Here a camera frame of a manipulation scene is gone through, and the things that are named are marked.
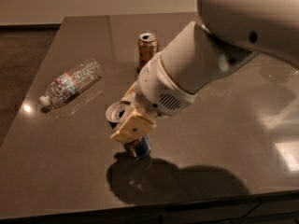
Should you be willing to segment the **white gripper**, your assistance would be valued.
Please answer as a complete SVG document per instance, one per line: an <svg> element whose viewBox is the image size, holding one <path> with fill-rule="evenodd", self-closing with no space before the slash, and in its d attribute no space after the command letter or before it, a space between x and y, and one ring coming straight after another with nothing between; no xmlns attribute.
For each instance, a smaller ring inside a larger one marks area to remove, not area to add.
<svg viewBox="0 0 299 224"><path fill-rule="evenodd" d="M174 117L197 97L180 88L166 73L161 53L155 54L141 69L138 79L121 98L122 103L133 104L135 100L149 110L134 108L121 119L112 131L111 138L128 144L154 130L157 126L157 113Z"/></svg>

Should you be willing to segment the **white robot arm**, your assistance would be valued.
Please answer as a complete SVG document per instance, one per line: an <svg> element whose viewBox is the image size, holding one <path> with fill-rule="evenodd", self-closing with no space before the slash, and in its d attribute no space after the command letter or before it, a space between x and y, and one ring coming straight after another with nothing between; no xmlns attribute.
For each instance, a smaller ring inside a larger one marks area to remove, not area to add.
<svg viewBox="0 0 299 224"><path fill-rule="evenodd" d="M201 22L190 22L141 69L121 100L128 104L111 138L123 144L191 105L209 82L245 64L244 50L299 65L299 0L197 0Z"/></svg>

